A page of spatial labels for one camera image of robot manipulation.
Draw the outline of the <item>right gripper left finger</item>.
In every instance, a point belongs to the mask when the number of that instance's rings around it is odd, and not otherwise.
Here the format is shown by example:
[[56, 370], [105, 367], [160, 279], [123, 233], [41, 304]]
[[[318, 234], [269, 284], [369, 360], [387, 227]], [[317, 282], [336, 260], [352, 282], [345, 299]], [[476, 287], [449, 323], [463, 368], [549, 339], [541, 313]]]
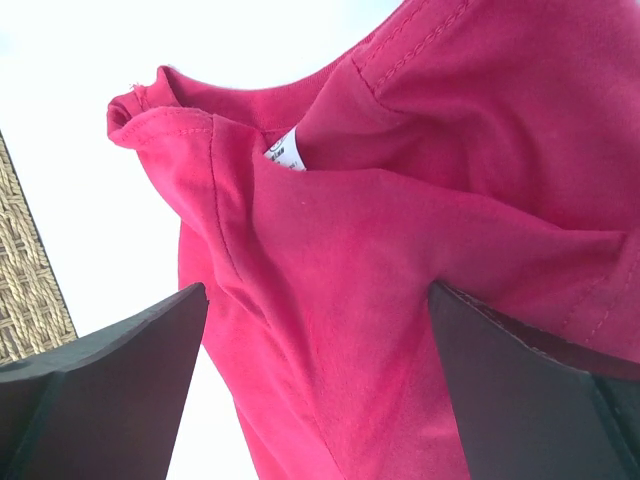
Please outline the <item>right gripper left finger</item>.
[[207, 308], [196, 283], [2, 366], [2, 478], [165, 478]]

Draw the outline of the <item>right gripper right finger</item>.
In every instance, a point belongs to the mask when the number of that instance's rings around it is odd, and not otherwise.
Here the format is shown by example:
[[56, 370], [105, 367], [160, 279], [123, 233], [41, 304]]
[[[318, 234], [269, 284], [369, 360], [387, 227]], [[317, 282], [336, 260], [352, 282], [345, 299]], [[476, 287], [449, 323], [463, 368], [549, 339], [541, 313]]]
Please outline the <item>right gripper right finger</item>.
[[441, 282], [428, 307], [471, 478], [638, 478], [638, 363]]

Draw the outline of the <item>wicker laundry basket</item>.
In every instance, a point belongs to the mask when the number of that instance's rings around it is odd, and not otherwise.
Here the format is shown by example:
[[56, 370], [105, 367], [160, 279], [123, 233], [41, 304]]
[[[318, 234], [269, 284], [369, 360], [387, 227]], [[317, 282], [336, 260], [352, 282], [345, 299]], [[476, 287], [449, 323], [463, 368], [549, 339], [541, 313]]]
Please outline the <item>wicker laundry basket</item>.
[[1, 364], [77, 339], [59, 284], [19, 182], [1, 143]]

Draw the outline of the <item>pink t shirt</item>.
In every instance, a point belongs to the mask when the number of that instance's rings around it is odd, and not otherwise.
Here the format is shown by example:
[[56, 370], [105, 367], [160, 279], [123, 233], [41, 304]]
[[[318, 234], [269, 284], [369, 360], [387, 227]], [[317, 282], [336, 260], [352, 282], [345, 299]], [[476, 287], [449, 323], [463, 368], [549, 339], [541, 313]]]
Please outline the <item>pink t shirt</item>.
[[639, 357], [634, 1], [406, 1], [303, 80], [163, 66], [107, 124], [180, 217], [262, 479], [468, 477], [435, 280]]

